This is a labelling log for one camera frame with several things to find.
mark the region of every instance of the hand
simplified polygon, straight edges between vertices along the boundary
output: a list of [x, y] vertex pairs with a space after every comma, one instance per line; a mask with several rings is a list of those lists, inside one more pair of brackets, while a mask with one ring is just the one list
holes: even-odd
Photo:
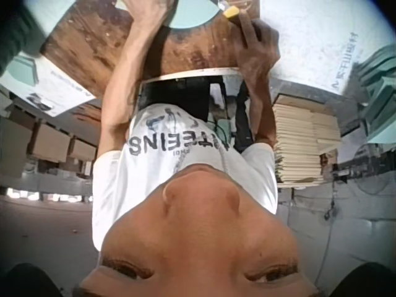
[[123, 0], [135, 23], [161, 25], [174, 7], [174, 0]]
[[[268, 79], [268, 73], [280, 59], [279, 33], [261, 20], [250, 20], [246, 11], [239, 13], [241, 28], [233, 25], [231, 38], [239, 69], [248, 86]], [[258, 39], [253, 25], [261, 32]]]

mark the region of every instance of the eyebrow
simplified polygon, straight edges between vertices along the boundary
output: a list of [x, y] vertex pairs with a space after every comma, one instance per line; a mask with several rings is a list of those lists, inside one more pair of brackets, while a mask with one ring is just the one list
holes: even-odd
[[[73, 289], [72, 297], [104, 297], [104, 296], [92, 293], [91, 291], [88, 291], [86, 289], [77, 286]], [[308, 297], [325, 297], [325, 294], [319, 291], [317, 293], [309, 295]]]
[[86, 289], [77, 286], [73, 289], [72, 297], [104, 297], [104, 296], [92, 293], [91, 291], [88, 291]]

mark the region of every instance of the eye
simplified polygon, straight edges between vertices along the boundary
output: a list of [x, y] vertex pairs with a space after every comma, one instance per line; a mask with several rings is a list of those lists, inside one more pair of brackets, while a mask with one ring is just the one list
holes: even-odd
[[154, 275], [151, 270], [138, 268], [124, 260], [104, 258], [101, 264], [133, 280], [146, 280]]
[[251, 282], [255, 282], [255, 283], [270, 283], [285, 278], [297, 272], [298, 272], [297, 265], [294, 264], [280, 265], [280, 266], [271, 267], [257, 274], [245, 275], [245, 277]]

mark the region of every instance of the wooden table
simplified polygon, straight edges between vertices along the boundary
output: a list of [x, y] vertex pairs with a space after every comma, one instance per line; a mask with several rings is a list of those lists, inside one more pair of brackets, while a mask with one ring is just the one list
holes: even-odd
[[[229, 3], [248, 9], [252, 18], [259, 17], [259, 0]], [[132, 23], [129, 13], [116, 9], [114, 4], [115, 0], [77, 0], [41, 48], [47, 59], [99, 99]], [[187, 30], [162, 27], [149, 51], [144, 78], [160, 80], [237, 71], [229, 26], [219, 13], [206, 24]], [[97, 123], [100, 109], [83, 106], [87, 108], [90, 111], [86, 118]]]

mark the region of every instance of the stack of paper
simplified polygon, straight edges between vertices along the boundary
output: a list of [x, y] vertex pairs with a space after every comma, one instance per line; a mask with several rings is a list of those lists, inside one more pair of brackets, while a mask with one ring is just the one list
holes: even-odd
[[323, 182], [321, 158], [314, 127], [314, 113], [303, 108], [275, 104], [277, 144], [276, 172], [284, 185], [316, 185]]
[[313, 113], [319, 153], [328, 153], [341, 145], [340, 128], [335, 116]]

